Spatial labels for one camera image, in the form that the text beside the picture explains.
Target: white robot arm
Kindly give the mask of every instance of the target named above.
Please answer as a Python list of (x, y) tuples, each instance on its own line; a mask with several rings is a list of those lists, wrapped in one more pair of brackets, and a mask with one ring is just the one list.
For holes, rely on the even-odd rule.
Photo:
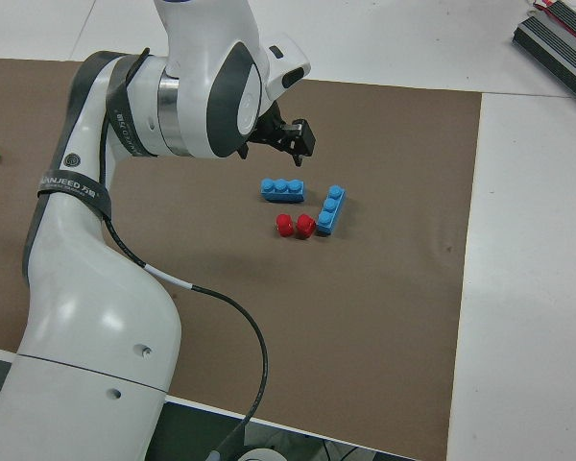
[(0, 396), (0, 461), (144, 458), (181, 331), (144, 263), (103, 240), (121, 159), (244, 158), (249, 141), (300, 165), (313, 151), (307, 123), (286, 124), (275, 102), (309, 71), (294, 42), (261, 42), (247, 0), (155, 1), (168, 58), (100, 52), (73, 81), (26, 243), (30, 313)]

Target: white tabletop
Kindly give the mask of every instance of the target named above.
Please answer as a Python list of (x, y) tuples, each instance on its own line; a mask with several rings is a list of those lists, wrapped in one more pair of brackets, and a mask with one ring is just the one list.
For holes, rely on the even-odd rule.
[[(576, 100), (511, 44), (527, 0), (251, 5), (312, 79), (485, 93), (447, 459), (576, 460)], [(145, 46), (151, 0), (0, 0), (0, 58)]]

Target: velcro strap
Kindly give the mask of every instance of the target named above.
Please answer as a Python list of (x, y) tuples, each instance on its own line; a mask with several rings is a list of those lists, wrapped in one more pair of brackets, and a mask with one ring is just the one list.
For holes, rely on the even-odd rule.
[(111, 198), (108, 190), (86, 175), (74, 171), (49, 170), (38, 185), (38, 196), (52, 192), (72, 195), (96, 208), (108, 219), (111, 217)]
[(136, 133), (128, 97), (128, 85), (148, 56), (149, 49), (146, 49), (140, 56), (129, 55), (120, 59), (113, 67), (108, 81), (106, 99), (108, 121), (122, 145), (135, 157), (157, 157), (145, 149)]

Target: blue lego brick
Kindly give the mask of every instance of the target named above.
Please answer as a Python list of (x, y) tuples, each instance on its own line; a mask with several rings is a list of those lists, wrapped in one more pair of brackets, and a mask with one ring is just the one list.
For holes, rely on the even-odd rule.
[(339, 185), (331, 185), (324, 200), (323, 210), (318, 215), (318, 231), (332, 234), (342, 212), (346, 190)]
[(270, 180), (260, 182), (260, 194), (269, 202), (296, 203), (305, 200), (305, 183), (300, 180)]

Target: brown cardboard surface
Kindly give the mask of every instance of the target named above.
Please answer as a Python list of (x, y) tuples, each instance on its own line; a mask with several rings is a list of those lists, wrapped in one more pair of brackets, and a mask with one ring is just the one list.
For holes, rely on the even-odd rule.
[[(25, 327), (21, 251), (76, 68), (0, 60), (1, 349)], [(301, 169), (261, 146), (246, 161), (133, 158), (115, 176), (115, 227), (151, 264), (251, 312), (271, 360), (258, 417), (442, 460), (480, 95), (303, 82), (280, 105), (318, 138)], [(305, 203), (265, 202), (265, 177), (305, 180)], [(348, 199), (332, 236), (276, 234), (279, 213), (317, 217), (334, 183)], [(245, 412), (260, 371), (247, 323), (167, 289), (183, 324), (171, 394)]]

